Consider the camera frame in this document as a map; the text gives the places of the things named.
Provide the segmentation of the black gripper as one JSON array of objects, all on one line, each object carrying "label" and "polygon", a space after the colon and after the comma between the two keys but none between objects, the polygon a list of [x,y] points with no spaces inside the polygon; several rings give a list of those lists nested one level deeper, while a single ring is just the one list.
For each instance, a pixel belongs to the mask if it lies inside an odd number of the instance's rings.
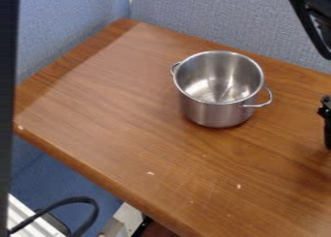
[{"label": "black gripper", "polygon": [[326,149],[331,149],[331,95],[321,96],[317,114],[324,120],[324,146]]}]

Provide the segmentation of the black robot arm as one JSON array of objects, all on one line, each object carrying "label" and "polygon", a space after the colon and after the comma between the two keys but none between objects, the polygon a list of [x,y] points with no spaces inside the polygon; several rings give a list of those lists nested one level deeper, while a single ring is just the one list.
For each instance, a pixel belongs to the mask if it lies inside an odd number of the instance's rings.
[{"label": "black robot arm", "polygon": [[[331,61],[331,0],[288,0],[320,56]],[[331,150],[331,94],[320,98],[322,141]]]}]

